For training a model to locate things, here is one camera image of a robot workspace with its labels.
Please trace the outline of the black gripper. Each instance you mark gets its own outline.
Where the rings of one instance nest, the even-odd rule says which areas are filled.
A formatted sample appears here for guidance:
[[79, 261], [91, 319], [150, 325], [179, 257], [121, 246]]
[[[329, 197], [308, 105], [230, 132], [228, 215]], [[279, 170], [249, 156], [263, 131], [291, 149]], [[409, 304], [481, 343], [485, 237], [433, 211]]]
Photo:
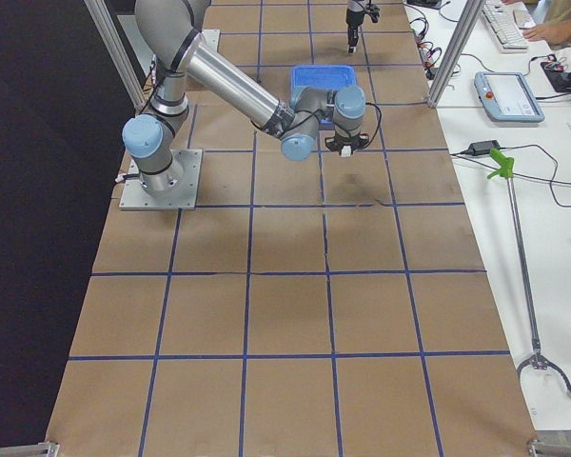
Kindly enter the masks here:
[[334, 129], [332, 137], [325, 138], [325, 147], [330, 151], [342, 152], [343, 147], [351, 147], [351, 151], [365, 149], [371, 140], [367, 134], [362, 134], [359, 129], [344, 130]]
[[[357, 40], [359, 38], [359, 29], [367, 16], [372, 23], [377, 23], [380, 18], [380, 12], [378, 10], [348, 10], [346, 12], [345, 21], [348, 40]], [[356, 50], [357, 43], [349, 41], [347, 43], [347, 52], [355, 53]]]

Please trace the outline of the person's hand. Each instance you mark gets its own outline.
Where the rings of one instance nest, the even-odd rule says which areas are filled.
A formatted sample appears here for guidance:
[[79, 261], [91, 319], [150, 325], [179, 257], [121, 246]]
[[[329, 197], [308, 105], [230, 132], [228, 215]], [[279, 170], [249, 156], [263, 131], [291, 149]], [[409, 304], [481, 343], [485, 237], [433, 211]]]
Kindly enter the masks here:
[[531, 29], [525, 30], [522, 36], [531, 42], [545, 41], [548, 44], [558, 44], [563, 38], [558, 25], [540, 24]]

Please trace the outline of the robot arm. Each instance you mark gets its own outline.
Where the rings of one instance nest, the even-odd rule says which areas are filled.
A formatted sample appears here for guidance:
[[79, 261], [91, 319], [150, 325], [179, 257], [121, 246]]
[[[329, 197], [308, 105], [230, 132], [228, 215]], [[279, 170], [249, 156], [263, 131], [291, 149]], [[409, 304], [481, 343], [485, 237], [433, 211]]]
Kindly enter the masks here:
[[276, 98], [218, 51], [202, 34], [208, 1], [138, 1], [134, 14], [142, 37], [156, 57], [157, 83], [147, 104], [122, 130], [125, 147], [139, 172], [142, 189], [168, 196], [184, 182], [185, 168], [170, 149], [187, 119], [186, 80], [192, 78], [245, 115], [261, 132], [281, 142], [282, 154], [305, 160], [322, 120], [334, 134], [325, 145], [341, 155], [364, 149], [366, 108], [357, 85], [341, 89], [300, 87], [291, 103]]
[[373, 24], [380, 18], [380, 8], [371, 0], [349, 0], [347, 3], [345, 21], [347, 24], [347, 52], [354, 53], [358, 46], [360, 27], [364, 19], [369, 17]]

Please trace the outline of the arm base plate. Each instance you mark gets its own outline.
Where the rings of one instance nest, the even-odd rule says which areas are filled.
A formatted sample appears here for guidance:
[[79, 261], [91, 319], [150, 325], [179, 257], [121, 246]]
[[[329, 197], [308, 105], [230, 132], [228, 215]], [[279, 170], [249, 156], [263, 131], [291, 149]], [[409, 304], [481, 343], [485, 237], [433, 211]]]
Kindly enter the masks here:
[[172, 149], [172, 162], [160, 174], [149, 175], [130, 161], [129, 174], [121, 194], [122, 210], [194, 210], [196, 207], [203, 151]]

